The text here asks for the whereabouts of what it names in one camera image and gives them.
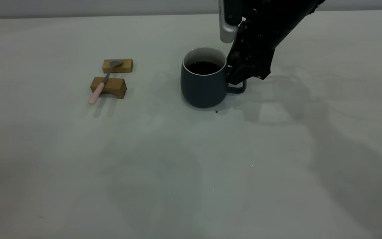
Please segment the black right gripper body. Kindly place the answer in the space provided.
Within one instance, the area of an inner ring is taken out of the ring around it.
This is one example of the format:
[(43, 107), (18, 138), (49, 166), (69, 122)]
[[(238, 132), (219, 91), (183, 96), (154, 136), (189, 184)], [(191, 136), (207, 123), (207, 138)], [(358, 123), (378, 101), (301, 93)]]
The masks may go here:
[(271, 43), (274, 26), (273, 18), (242, 20), (227, 57), (228, 64), (246, 64), (248, 78), (265, 79), (271, 73), (275, 51)]

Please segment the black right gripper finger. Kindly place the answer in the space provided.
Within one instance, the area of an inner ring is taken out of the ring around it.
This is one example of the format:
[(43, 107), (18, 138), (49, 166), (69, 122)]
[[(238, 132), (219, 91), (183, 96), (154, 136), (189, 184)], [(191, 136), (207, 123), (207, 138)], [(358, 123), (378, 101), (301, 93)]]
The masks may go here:
[(227, 73), (226, 82), (236, 86), (248, 79), (248, 65), (228, 66)]

